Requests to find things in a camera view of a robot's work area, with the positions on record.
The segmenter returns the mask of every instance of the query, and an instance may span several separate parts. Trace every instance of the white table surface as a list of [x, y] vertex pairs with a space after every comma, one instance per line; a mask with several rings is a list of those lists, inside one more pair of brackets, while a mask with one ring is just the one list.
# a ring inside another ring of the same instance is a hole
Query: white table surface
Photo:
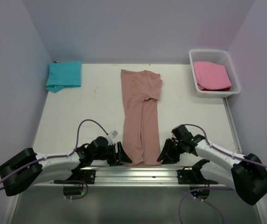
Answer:
[[[158, 102], [160, 148], [171, 137], [171, 130], [184, 123], [202, 126], [215, 144], [235, 151], [225, 106], [221, 98], [198, 98], [190, 65], [173, 64], [83, 64], [82, 86], [48, 93], [34, 150], [40, 153], [63, 153], [75, 147], [76, 130], [84, 119], [98, 121], [107, 132], [117, 130], [116, 141], [122, 141], [124, 111], [121, 91], [121, 69], [150, 70], [161, 74], [163, 81]], [[188, 127], [194, 134], [200, 130]], [[79, 143], [90, 143], [102, 130], [92, 122], [82, 125]], [[201, 158], [182, 154], [174, 166], [190, 166]], [[106, 161], [92, 165], [107, 166]]]

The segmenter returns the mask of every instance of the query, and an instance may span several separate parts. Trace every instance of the teal towel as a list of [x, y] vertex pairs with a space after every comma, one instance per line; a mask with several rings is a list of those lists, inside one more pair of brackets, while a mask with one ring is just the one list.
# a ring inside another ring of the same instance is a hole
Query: teal towel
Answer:
[[81, 68], [80, 61], [51, 63], [46, 89], [50, 92], [58, 92], [64, 88], [80, 87]]

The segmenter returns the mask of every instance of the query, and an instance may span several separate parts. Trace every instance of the pink trousers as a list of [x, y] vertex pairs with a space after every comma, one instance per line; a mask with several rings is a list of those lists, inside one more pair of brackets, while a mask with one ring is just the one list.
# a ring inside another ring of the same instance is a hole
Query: pink trousers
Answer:
[[123, 148], [136, 165], [160, 165], [157, 100], [162, 80], [151, 71], [121, 70], [125, 112]]

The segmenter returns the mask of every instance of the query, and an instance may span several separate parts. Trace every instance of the laundry basket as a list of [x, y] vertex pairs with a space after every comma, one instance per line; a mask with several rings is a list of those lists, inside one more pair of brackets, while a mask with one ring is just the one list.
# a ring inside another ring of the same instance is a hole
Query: laundry basket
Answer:
[[[195, 49], [189, 51], [190, 64], [192, 68], [193, 80], [196, 88], [196, 94], [198, 97], [203, 98], [225, 98], [232, 94], [238, 94], [241, 91], [241, 87], [236, 75], [235, 68], [233, 66], [230, 55], [224, 50], [213, 49]], [[222, 64], [226, 68], [228, 77], [232, 83], [229, 91], [202, 91], [199, 89], [197, 79], [194, 72], [193, 63], [205, 61], [215, 64]]]

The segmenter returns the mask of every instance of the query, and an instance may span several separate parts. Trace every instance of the folded pink cloth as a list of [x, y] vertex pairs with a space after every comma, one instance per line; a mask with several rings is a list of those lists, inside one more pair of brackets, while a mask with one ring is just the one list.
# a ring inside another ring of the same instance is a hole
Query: folded pink cloth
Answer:
[[194, 62], [195, 76], [200, 90], [229, 90], [232, 83], [226, 68], [211, 62]]

